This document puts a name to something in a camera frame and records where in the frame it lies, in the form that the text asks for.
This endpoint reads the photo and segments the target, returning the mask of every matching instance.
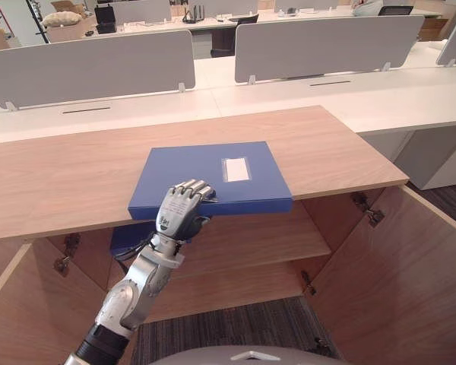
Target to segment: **wooden countertop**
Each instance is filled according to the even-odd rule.
[[[150,148],[241,141],[267,141],[295,199],[407,181],[320,106],[30,139],[0,144],[0,238],[131,223]]]

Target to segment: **blue folder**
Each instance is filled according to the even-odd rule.
[[[228,162],[240,158],[249,179],[229,181],[233,174],[226,165],[232,166]],[[218,202],[203,202],[200,215],[274,213],[292,208],[292,195],[266,142],[210,144],[152,148],[128,205],[131,217],[155,219],[169,187],[190,179],[202,179],[216,190]]]

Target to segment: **wooden cabinet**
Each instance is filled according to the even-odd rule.
[[[111,227],[133,223],[125,207],[151,147],[260,140],[293,210],[215,217],[148,321],[300,295],[306,271],[349,361],[456,364],[456,223],[394,187],[407,177],[320,107],[0,144],[0,239],[53,236],[0,241],[0,364],[61,363],[81,343],[123,277]],[[358,191],[384,215],[375,227]],[[78,231],[63,277],[59,235]]]
[[[376,227],[351,194],[296,202],[289,214],[214,219],[185,247],[147,321],[300,295],[303,269],[315,277],[306,297],[347,360],[456,364],[456,223],[407,188],[365,194],[385,215]],[[59,237],[1,245],[0,268],[15,263],[0,277],[0,364],[60,363],[79,345],[106,275],[110,287],[123,276],[116,263],[94,264],[110,234],[82,233],[66,277],[52,268]]]
[[[456,365],[456,223],[390,188],[331,257],[308,295],[350,362]]]

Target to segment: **wooden shelf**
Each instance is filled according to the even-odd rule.
[[[173,279],[156,299],[147,322],[294,297],[302,293],[289,262]]]
[[[329,253],[302,203],[294,202],[290,213],[215,217],[182,248],[185,261],[173,278]]]

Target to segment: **cabinet door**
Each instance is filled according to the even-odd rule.
[[[7,278],[1,276],[0,364],[63,363],[93,325],[105,292],[74,263],[63,278],[52,264],[61,253],[37,240]]]
[[[350,362],[456,365],[456,222],[406,187],[373,208],[384,220],[360,221],[309,302]]]

